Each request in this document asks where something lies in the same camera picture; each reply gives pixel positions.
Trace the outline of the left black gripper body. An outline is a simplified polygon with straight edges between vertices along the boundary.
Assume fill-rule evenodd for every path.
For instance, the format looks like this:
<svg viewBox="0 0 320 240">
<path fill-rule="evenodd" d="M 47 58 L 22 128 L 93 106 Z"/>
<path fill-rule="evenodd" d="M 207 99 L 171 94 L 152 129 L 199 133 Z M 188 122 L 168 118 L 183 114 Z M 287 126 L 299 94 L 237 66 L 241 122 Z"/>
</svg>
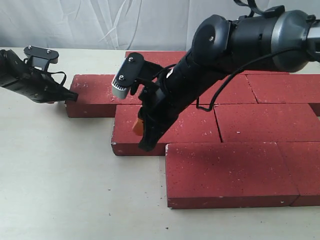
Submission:
<svg viewBox="0 0 320 240">
<path fill-rule="evenodd" d="M 67 75 L 63 71 L 61 82 L 56 82 L 53 72 L 44 72 L 34 67 L 13 69 L 0 67 L 0 86 L 6 90 L 25 96 L 35 103 L 59 102 L 59 93 L 64 87 Z"/>
</svg>

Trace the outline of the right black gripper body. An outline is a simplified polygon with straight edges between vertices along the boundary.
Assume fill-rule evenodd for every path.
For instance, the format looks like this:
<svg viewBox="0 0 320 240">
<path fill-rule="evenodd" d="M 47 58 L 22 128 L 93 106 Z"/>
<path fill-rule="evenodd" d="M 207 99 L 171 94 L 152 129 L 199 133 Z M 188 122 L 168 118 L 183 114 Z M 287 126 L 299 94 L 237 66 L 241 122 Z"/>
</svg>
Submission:
<svg viewBox="0 0 320 240">
<path fill-rule="evenodd" d="M 179 114 L 218 80 L 225 70 L 197 63 L 191 52 L 159 75 L 158 90 L 144 88 L 138 98 L 142 106 L 138 116 L 143 121 L 143 140 L 159 140 L 177 120 Z"/>
</svg>

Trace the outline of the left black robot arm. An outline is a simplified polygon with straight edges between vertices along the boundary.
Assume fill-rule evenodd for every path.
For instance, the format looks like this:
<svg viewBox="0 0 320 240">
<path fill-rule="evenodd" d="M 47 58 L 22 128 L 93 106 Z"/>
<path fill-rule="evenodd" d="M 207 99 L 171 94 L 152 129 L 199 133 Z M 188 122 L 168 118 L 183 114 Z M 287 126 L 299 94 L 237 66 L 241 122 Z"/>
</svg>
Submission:
<svg viewBox="0 0 320 240">
<path fill-rule="evenodd" d="M 26 46 L 25 59 L 20 59 L 11 49 L 0 51 L 0 86 L 35 103 L 77 101 L 78 94 L 64 87 L 67 75 L 63 71 L 60 83 L 49 72 L 50 64 L 57 64 L 59 53 L 37 46 Z"/>
</svg>

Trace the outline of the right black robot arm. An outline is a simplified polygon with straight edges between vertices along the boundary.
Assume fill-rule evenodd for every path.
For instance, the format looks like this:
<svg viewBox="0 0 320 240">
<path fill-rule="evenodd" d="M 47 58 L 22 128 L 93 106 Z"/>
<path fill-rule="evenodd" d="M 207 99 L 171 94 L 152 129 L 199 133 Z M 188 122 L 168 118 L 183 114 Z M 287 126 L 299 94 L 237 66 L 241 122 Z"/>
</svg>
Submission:
<svg viewBox="0 0 320 240">
<path fill-rule="evenodd" d="M 173 68 L 133 53 L 148 70 L 151 86 L 139 95 L 142 138 L 149 152 L 189 105 L 216 82 L 246 70 L 294 73 L 320 59 L 314 15 L 271 8 L 258 16 L 227 20 L 212 15 L 197 28 L 190 50 Z"/>
</svg>

